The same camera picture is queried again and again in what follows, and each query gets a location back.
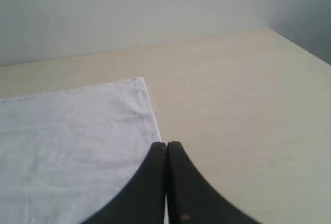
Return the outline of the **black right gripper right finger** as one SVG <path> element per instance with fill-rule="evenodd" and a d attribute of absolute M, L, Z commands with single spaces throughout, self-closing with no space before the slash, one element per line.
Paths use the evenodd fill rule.
<path fill-rule="evenodd" d="M 166 193 L 169 223 L 258 223 L 208 183 L 177 141 L 167 146 Z"/>

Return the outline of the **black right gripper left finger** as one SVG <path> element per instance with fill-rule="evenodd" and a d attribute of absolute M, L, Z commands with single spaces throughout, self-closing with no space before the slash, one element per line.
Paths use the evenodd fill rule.
<path fill-rule="evenodd" d="M 84 223 L 164 223 L 166 145 L 151 144 L 123 189 Z"/>

